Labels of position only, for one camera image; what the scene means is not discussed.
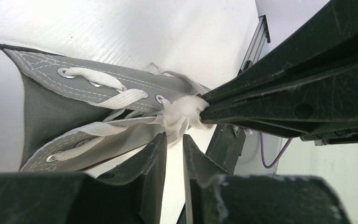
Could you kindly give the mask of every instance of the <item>purple cable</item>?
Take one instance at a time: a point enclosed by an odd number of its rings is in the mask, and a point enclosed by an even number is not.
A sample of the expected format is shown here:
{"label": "purple cable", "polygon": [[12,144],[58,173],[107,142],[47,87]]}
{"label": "purple cable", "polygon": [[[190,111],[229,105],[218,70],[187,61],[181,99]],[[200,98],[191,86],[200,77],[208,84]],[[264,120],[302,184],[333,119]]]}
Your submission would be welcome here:
{"label": "purple cable", "polygon": [[285,143],[285,145],[283,146],[282,150],[279,152],[279,154],[277,155],[277,157],[275,158],[275,160],[271,163],[271,165],[267,165],[264,159],[264,144],[263,144],[263,133],[260,132],[260,148],[262,150],[262,162],[265,168],[269,169],[273,166],[275,166],[275,164],[278,162],[278,160],[281,158],[281,156],[283,155],[283,153],[285,152],[285,150],[288,148],[290,142],[293,139],[288,139],[288,141]]}

